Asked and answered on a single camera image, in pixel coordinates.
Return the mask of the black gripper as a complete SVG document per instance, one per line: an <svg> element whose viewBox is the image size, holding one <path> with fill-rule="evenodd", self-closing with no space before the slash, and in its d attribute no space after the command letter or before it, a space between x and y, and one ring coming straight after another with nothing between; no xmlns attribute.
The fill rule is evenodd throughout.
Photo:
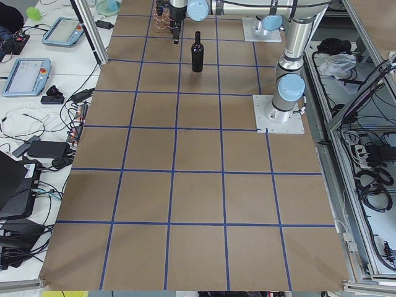
<svg viewBox="0 0 396 297"><path fill-rule="evenodd" d="M174 7L169 6L170 11L170 28L173 33L174 44L179 44L180 27L182 21L186 18L187 7Z"/></svg>

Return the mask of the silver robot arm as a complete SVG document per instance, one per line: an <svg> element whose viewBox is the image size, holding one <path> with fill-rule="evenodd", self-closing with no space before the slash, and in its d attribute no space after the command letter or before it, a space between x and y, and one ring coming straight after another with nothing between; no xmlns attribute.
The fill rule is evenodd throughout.
<svg viewBox="0 0 396 297"><path fill-rule="evenodd" d="M179 43L181 25L186 17L201 22L208 15L280 15L288 20L308 20L327 9L330 1L157 1L156 11L170 13L170 28Z"/></svg>
<svg viewBox="0 0 396 297"><path fill-rule="evenodd" d="M303 54L316 31L321 15L330 1L269 1L269 13L262 19L262 28L269 30L269 22L287 17L289 29L283 54L276 68L277 91L264 108L265 117L272 123L283 124L294 114L293 108L303 96L305 82L300 76Z"/></svg>

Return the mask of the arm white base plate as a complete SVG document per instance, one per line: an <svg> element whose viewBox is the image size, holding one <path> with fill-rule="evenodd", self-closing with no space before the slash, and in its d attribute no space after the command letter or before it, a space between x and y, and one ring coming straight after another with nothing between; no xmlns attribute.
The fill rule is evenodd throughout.
<svg viewBox="0 0 396 297"><path fill-rule="evenodd" d="M304 134L299 106L290 111L279 111L272 104L273 95L253 95L256 131L269 134Z"/></svg>
<svg viewBox="0 0 396 297"><path fill-rule="evenodd" d="M280 28L282 26L280 15L268 15L263 19L257 17L244 17L242 19L244 40L250 42L281 43Z"/></svg>

